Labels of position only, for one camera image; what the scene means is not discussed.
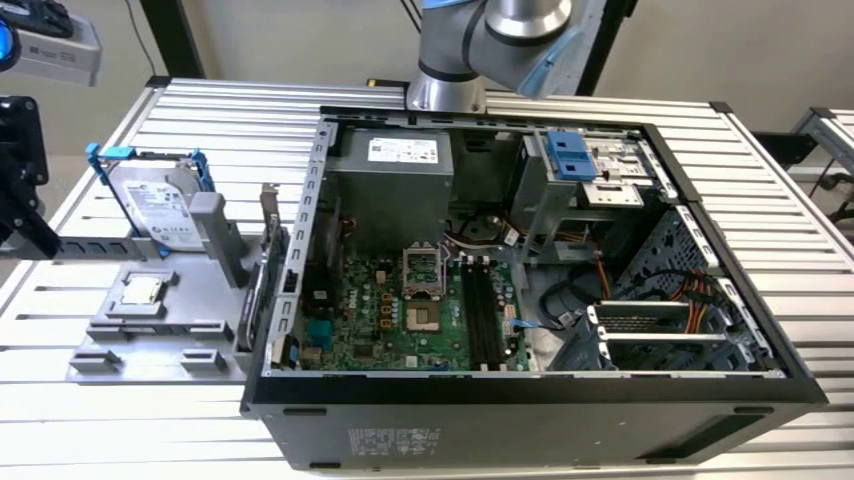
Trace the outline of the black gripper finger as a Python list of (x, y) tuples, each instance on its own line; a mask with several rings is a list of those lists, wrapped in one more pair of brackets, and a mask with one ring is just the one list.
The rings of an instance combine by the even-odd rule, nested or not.
[(1, 257), (52, 259), (58, 236), (45, 222), (37, 188), (49, 181), (37, 103), (1, 97)]

